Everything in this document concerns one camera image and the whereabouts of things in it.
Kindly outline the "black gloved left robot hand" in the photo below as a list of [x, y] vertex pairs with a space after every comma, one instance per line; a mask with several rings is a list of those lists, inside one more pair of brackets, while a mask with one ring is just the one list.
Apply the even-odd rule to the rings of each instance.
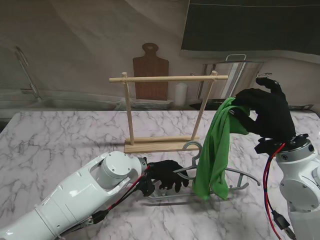
[[174, 187], [176, 193], [181, 187], [188, 187], [189, 180], [182, 178], [175, 171], [183, 167], [174, 160], [163, 160], [159, 162], [151, 162], [149, 166], [149, 177], [152, 180], [160, 181], [160, 190], [170, 190]]

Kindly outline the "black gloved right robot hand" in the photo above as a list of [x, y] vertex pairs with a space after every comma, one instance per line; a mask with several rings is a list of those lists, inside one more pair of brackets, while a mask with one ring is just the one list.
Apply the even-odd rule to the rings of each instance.
[[290, 142], [296, 130], [280, 84], [267, 77], [258, 77], [255, 82], [270, 92], [258, 88], [240, 91], [232, 101], [233, 116], [249, 133], [279, 143]]

